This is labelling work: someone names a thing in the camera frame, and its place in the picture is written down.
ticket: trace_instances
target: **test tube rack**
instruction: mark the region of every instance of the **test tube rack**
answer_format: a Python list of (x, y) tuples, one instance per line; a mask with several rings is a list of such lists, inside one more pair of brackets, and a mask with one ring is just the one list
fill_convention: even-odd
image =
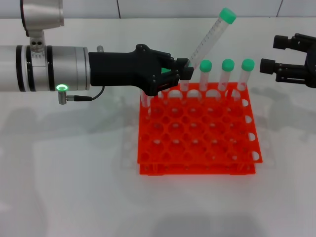
[(149, 108), (140, 103), (140, 174), (255, 174), (262, 156), (248, 89), (217, 87), (190, 83), (186, 92), (177, 86), (153, 97)]

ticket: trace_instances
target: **green screw cap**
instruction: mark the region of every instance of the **green screw cap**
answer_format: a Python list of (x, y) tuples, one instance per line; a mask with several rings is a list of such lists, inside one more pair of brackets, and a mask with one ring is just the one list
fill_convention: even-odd
[(247, 58), (242, 62), (241, 68), (246, 72), (251, 72), (255, 68), (255, 61)]
[(232, 70), (234, 70), (234, 67), (235, 67), (235, 63), (232, 59), (225, 59), (223, 61), (222, 69), (225, 72), (231, 72)]
[(209, 60), (203, 60), (199, 65), (201, 72), (208, 73), (212, 70), (212, 63)]
[(170, 72), (170, 69), (167, 69), (167, 68), (162, 68), (161, 69), (161, 73), (167, 73), (167, 72)]
[(223, 8), (219, 16), (228, 24), (232, 24), (236, 20), (236, 14), (229, 8)]

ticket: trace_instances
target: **white table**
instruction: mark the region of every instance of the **white table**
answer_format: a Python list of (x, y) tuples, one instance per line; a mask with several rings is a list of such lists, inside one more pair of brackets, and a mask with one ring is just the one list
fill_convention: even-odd
[[(66, 20), (52, 45), (188, 57), (215, 19)], [(140, 176), (139, 90), (107, 88), (93, 103), (57, 93), (0, 94), (1, 237), (311, 237), (316, 235), (316, 90), (259, 73), (261, 58), (303, 64), (274, 36), (316, 36), (313, 18), (240, 18), (207, 57), (244, 58), (264, 163), (250, 176)], [(0, 44), (27, 44), (20, 20), (0, 20)], [(81, 94), (94, 95), (98, 88)]]

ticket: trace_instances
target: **green led light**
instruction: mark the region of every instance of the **green led light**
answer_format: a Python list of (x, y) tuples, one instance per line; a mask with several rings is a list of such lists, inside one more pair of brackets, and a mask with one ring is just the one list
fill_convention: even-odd
[(65, 90), (68, 90), (68, 86), (66, 86), (64, 84), (60, 84), (60, 85), (56, 86), (56, 89), (59, 91), (65, 91)]

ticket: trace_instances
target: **test tube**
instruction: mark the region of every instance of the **test tube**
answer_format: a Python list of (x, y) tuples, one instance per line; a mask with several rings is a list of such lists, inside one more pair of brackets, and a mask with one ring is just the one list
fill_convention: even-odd
[(205, 58), (209, 53), (212, 47), (215, 45), (217, 40), (221, 37), (224, 31), (229, 25), (231, 25), (236, 20), (236, 14), (233, 13), (228, 8), (223, 8), (219, 14), (219, 18), (206, 34), (202, 42), (195, 49), (186, 66), (191, 65), (192, 67), (197, 68), (200, 62)]
[(252, 59), (245, 59), (241, 65), (241, 74), (237, 84), (237, 89), (240, 91), (246, 90), (252, 70), (255, 68), (255, 62)]
[(199, 90), (206, 91), (208, 86), (209, 73), (212, 70), (212, 63), (209, 60), (203, 60), (199, 65), (201, 75), (199, 78)]
[(229, 78), (231, 76), (231, 72), (234, 69), (235, 63), (232, 59), (225, 59), (222, 64), (222, 74), (218, 83), (218, 90), (225, 91), (227, 88), (227, 84)]
[(143, 90), (140, 90), (140, 100), (143, 107), (148, 108), (150, 106), (150, 99), (150, 96), (146, 95)]

